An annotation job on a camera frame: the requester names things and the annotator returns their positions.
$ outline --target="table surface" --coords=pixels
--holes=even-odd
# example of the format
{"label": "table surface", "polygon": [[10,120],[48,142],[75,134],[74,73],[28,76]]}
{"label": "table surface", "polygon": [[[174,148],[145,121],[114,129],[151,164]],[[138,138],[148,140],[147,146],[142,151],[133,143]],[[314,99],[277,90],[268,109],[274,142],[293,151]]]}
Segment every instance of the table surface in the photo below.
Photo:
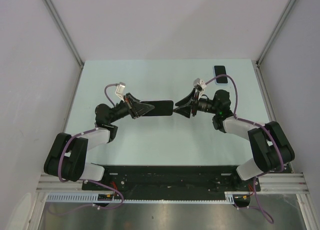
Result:
{"label": "table surface", "polygon": [[[125,93],[140,100],[177,102],[193,89],[193,81],[214,77],[213,66],[224,65],[236,83],[239,95],[237,115],[256,122],[268,122],[256,75],[249,59],[86,61],[68,119],[66,132],[76,134],[94,128],[95,108],[111,105],[105,97],[107,84],[126,83]],[[231,109],[235,91],[228,85],[211,82],[206,90],[211,99],[218,89],[230,92]],[[119,102],[115,87],[110,97]],[[112,165],[240,165],[250,158],[250,143],[238,136],[216,131],[212,114],[198,112],[187,119],[129,116],[114,122],[115,140],[87,153],[87,161]]]}

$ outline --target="black smartphone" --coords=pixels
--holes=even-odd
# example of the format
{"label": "black smartphone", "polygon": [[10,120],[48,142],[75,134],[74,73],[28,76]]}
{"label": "black smartphone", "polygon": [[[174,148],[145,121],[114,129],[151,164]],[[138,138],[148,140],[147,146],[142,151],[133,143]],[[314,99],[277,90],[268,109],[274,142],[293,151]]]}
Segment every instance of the black smartphone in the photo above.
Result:
{"label": "black smartphone", "polygon": [[[227,74],[225,66],[214,66],[213,72],[214,72],[215,77],[218,75],[226,75]],[[219,77],[215,80],[215,83],[217,83],[218,85],[219,84],[226,85],[226,84],[228,84],[228,78],[226,76]]]}

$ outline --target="robotic hand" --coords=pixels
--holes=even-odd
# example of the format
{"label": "robotic hand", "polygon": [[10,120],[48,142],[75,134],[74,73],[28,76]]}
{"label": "robotic hand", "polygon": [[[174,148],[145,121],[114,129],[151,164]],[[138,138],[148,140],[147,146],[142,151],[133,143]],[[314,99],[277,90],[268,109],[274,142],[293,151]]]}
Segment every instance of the robotic hand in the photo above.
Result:
{"label": "robotic hand", "polygon": [[[295,153],[277,122],[257,124],[238,118],[230,110],[229,92],[217,90],[211,100],[208,97],[202,98],[206,87],[203,80],[196,79],[193,86],[191,93],[175,104],[177,108],[173,110],[174,112],[187,118],[190,118],[191,114],[196,116],[197,111],[212,113],[215,130],[235,134],[250,142],[253,158],[238,166],[234,174],[235,181],[246,181],[277,170],[284,163],[294,160]],[[276,146],[270,144],[270,141],[273,141]]]}
{"label": "robotic hand", "polygon": [[105,169],[102,166],[86,163],[86,155],[88,150],[114,140],[118,127],[111,123],[128,115],[132,119],[137,119],[141,116],[173,114],[173,101],[140,101],[130,93],[123,95],[124,87],[124,83],[118,84],[116,95],[121,101],[113,108],[106,104],[100,104],[95,108],[95,129],[73,137],[63,132],[56,136],[44,164],[45,173],[70,181],[79,179],[100,181]]}

